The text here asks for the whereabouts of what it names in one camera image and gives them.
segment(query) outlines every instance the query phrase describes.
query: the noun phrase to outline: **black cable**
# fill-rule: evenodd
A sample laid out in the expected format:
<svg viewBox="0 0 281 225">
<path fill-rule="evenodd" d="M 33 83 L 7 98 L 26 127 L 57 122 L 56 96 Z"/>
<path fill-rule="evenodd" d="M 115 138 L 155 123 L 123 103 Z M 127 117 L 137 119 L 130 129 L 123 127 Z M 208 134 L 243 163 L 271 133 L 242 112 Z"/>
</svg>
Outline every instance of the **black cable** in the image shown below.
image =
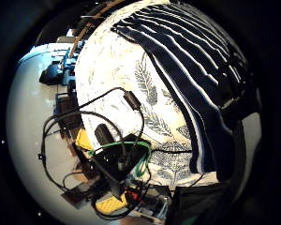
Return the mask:
<svg viewBox="0 0 281 225">
<path fill-rule="evenodd" d="M 85 106 L 87 106 L 87 105 L 89 105 L 89 104 L 91 104 L 91 103 L 97 101 L 98 99 L 105 97 L 107 94 L 109 94 L 110 92 L 115 91 L 115 90 L 122 90 L 123 92 L 126 91 L 123 87 L 114 87 L 114 88 L 112 88 L 111 90 L 109 90 L 109 91 L 103 93 L 102 95 L 93 98 L 92 100 L 90 100 L 90 101 L 88 101 L 88 102 L 82 104 L 82 105 L 79 106 L 79 107 L 74 108 L 73 110 L 70 110 L 70 111 L 67 111 L 67 112 L 63 112 L 63 113 L 59 113 L 59 114 L 56 114 L 56 115 L 52 115 L 52 116 L 50 116 L 50 117 L 44 122 L 43 132 L 45 132 L 46 126 L 48 125 L 48 123 L 49 123 L 52 119 L 58 118 L 58 117 L 60 117 L 60 116 L 63 116 L 63 115 L 65 115 L 65 114 L 68 114 L 68 113 L 75 112 L 75 111 L 77 111 L 77 110 L 79 110 L 79 109 L 81 109 L 81 108 L 83 108 L 83 107 L 85 107 Z"/>
<path fill-rule="evenodd" d="M 120 219 L 120 218 L 125 218 L 132 210 L 135 209 L 135 207 L 141 202 L 141 200 L 143 199 L 143 197 L 147 194 L 148 192 L 148 189 L 150 188 L 150 185 L 147 186 L 147 184 L 149 183 L 149 181 L 151 180 L 152 178 L 152 175 L 151 175 L 151 172 L 150 172 L 150 169 L 148 167 L 148 164 L 146 164 L 146 169 L 148 170 L 148 173 L 149 173 L 149 179 L 146 181 L 145 184 L 142 184 L 141 186 L 138 186 L 137 189 L 139 188 L 139 192 L 138 192 L 138 198 L 137 200 L 130 204 L 127 208 L 127 210 L 122 213 L 122 214 L 118 214 L 118 215 L 107 215 L 107 214 L 103 214 L 101 213 L 100 211 L 98 211 L 98 209 L 96 208 L 96 196 L 94 196 L 94 198 L 91 200 L 92 202 L 92 206 L 96 212 L 96 214 L 102 218 L 102 219 L 105 219 L 105 220 L 116 220 L 116 219 Z"/>
<path fill-rule="evenodd" d="M 139 141 L 140 138 L 141 138 L 141 135 L 142 135 L 143 129 L 144 129 L 144 117 L 143 117 L 143 113 L 142 113 L 142 111 L 141 111 L 140 108 L 138 108 L 138 111 L 139 111 L 140 117 L 141 117 L 141 128 L 140 128 L 140 133 L 139 133 L 138 137 L 136 138 L 136 140 L 135 140 L 134 143 L 133 143 L 132 149 L 135 149 L 135 147 L 136 147 L 138 141 Z"/>
<path fill-rule="evenodd" d="M 68 173 L 67 175 L 64 176 L 64 179 L 63 179 L 63 186 L 65 187 L 66 186 L 66 180 L 69 176 L 71 175 L 75 175 L 75 174 L 83 174 L 83 172 L 70 172 Z"/>
<path fill-rule="evenodd" d="M 199 177 L 198 180 L 196 180 L 193 184 L 191 184 L 191 186 L 189 186 L 189 188 L 195 186 L 195 185 L 203 178 L 204 175 L 205 175 L 205 173 L 203 173 L 203 174 Z"/>
<path fill-rule="evenodd" d="M 165 151 L 165 150 L 162 150 L 162 149 L 154 149 L 151 151 L 152 153 L 153 152 L 162 152 L 162 153 L 167 153 L 167 154 L 184 154 L 184 153 L 192 153 L 192 150 L 184 150 L 184 151 L 177 151 L 177 152 L 172 152 L 172 151 Z"/>
<path fill-rule="evenodd" d="M 47 177 L 49 178 L 49 180 L 51 182 L 53 182 L 58 188 L 60 188 L 61 190 L 63 191 L 67 191 L 69 190 L 68 188 L 58 184 L 56 181 L 54 181 L 54 179 L 51 177 L 49 171 L 48 171 L 48 168 L 47 168 L 47 161 L 46 161 L 46 146 L 45 146 L 45 139 L 48 135 L 48 132 L 50 131 L 50 129 L 56 124 L 58 123 L 60 120 L 68 117 L 68 116 L 71 116 L 71 115 L 74 115 L 74 114 L 91 114 L 91 115 L 94 115 L 94 116 L 97 116 L 105 121 L 107 121 L 108 123 L 110 123 L 114 129 L 117 131 L 118 135 L 120 136 L 120 142 L 121 142 L 121 145 L 122 145 L 122 149 L 123 149 L 123 154 L 126 153 L 126 147 L 125 147 L 125 144 L 124 144 L 124 141 L 123 141 L 123 136 L 120 132 L 120 130 L 118 129 L 118 127 L 111 121 L 109 120 L 108 118 L 106 118 L 105 116 L 101 115 L 101 114 L 98 114 L 96 112 L 87 112 L 87 111 L 78 111 L 78 112 L 69 112 L 67 114 L 63 114 L 61 116 L 59 116 L 55 121 L 53 121 L 49 127 L 47 128 L 47 130 L 45 130 L 45 132 L 43 132 L 43 136 L 42 136 L 42 142 L 41 142 L 41 154 L 39 155 L 39 159 L 42 160 L 42 163 L 43 163 L 43 167 L 44 167 L 44 171 L 47 175 Z"/>
</svg>

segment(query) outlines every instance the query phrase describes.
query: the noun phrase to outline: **black device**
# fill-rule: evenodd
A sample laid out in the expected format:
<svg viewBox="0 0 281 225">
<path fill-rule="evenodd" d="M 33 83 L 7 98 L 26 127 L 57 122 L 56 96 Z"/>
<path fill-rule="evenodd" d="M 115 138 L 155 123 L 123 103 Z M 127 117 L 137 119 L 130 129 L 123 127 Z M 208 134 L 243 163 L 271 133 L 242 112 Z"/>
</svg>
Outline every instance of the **black device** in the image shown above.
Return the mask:
<svg viewBox="0 0 281 225">
<path fill-rule="evenodd" d="M 134 134 L 129 134 L 123 138 L 124 142 L 134 142 L 136 140 Z M 122 148 L 120 145 L 114 145 L 104 148 L 102 152 L 94 155 L 92 160 L 97 167 L 106 175 L 106 178 L 110 184 L 112 195 L 120 199 L 123 193 L 122 183 L 126 179 L 127 175 L 136 166 L 136 164 L 148 153 L 148 149 L 143 146 L 137 145 L 133 148 L 133 145 L 127 147 L 127 154 L 129 157 L 129 164 L 123 171 L 119 170 L 118 158 L 122 155 Z"/>
<path fill-rule="evenodd" d="M 59 69 L 58 64 L 51 64 L 42 71 L 39 82 L 46 85 L 57 85 L 63 80 L 63 70 Z"/>
<path fill-rule="evenodd" d="M 97 141 L 101 144 L 107 144 L 107 143 L 114 143 L 114 138 L 112 137 L 109 129 L 105 124 L 100 124 L 95 129 L 95 135 Z"/>
</svg>

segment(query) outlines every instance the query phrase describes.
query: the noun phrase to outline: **leaf pattern fabric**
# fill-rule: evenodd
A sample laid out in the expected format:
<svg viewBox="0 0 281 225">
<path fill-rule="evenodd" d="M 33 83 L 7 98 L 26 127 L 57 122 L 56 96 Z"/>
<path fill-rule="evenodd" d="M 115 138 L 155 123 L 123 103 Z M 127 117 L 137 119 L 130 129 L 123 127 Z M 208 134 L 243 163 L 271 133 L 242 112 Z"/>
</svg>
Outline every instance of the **leaf pattern fabric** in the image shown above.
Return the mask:
<svg viewBox="0 0 281 225">
<path fill-rule="evenodd" d="M 152 76 L 150 74 L 150 71 L 148 71 L 148 69 L 146 68 L 144 62 L 144 60 L 142 60 L 141 62 L 137 62 L 135 68 L 135 77 L 138 82 L 139 89 L 144 95 L 147 96 L 146 101 L 151 106 L 154 106 L 157 103 L 156 86 L 153 85 Z"/>
<path fill-rule="evenodd" d="M 173 101 L 166 85 L 159 78 L 149 56 L 139 45 L 132 44 L 111 31 L 113 24 L 134 11 L 148 5 L 169 3 L 169 0 L 143 0 L 113 12 L 89 37 L 75 67 L 79 104 L 95 98 L 115 86 L 131 90 L 141 102 L 145 117 L 142 138 L 152 144 L 152 148 L 170 151 L 191 149 L 191 140 L 186 139 L 177 128 L 185 126 L 185 119 Z M 114 91 L 84 108 L 107 116 L 122 132 L 138 134 L 141 117 L 131 110 L 123 99 L 121 91 Z M 94 148 L 100 147 L 94 130 L 105 123 L 99 118 L 83 115 L 82 120 Z M 107 124 L 112 136 L 119 140 L 115 130 Z M 197 174 L 189 170 L 190 154 L 169 155 L 156 152 L 149 163 L 152 173 L 151 184 L 189 186 Z"/>
</svg>

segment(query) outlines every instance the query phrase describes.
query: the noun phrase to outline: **black and white striped cloth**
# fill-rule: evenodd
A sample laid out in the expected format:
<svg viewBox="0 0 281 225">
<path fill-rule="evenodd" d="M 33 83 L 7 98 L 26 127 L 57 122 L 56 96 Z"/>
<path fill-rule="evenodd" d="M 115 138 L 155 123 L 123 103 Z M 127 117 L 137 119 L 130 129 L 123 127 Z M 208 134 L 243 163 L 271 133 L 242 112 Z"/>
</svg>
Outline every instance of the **black and white striped cloth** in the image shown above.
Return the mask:
<svg viewBox="0 0 281 225">
<path fill-rule="evenodd" d="M 233 127 L 221 108 L 244 92 L 244 76 L 231 57 L 246 64 L 233 40 L 205 15 L 180 4 L 145 7 L 111 30 L 142 46 L 180 107 L 190 132 L 191 172 L 230 177 Z"/>
</svg>

